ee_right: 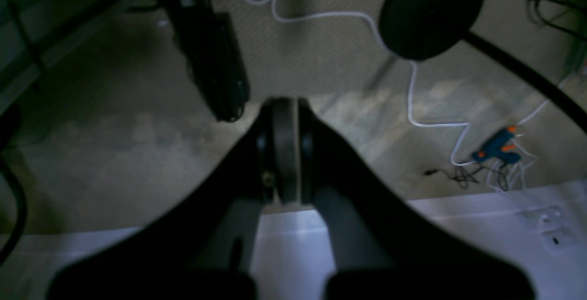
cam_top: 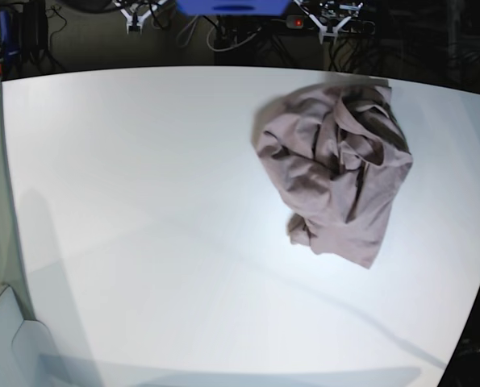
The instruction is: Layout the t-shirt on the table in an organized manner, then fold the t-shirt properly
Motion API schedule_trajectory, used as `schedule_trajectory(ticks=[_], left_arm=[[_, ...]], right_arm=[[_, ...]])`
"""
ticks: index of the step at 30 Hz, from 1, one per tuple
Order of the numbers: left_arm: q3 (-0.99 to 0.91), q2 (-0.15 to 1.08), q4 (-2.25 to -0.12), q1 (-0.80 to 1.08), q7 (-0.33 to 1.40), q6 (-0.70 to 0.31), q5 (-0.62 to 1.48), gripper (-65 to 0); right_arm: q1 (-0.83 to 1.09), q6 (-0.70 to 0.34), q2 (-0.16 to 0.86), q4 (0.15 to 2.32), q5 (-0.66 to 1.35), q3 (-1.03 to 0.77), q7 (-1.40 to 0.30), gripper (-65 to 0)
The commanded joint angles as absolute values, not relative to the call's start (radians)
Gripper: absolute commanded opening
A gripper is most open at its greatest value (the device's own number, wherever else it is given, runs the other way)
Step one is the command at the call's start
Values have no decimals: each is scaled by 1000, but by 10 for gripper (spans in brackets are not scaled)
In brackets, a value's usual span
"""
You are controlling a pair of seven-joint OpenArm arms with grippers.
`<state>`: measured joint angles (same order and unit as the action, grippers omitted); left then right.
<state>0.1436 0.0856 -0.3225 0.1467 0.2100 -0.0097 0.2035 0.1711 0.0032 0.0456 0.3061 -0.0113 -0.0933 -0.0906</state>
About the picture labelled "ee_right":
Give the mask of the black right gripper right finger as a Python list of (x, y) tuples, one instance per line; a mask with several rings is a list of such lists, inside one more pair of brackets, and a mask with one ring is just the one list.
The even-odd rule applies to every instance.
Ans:
[(326, 300), (533, 300), (522, 269), (434, 225), (298, 101), (301, 190), (328, 230)]

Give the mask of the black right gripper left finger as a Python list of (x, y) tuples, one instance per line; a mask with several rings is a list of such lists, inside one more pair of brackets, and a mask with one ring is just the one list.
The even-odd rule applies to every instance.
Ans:
[(272, 113), (258, 117), (191, 195), (125, 240), (61, 269), (48, 300), (255, 300), (248, 274), (270, 202)]

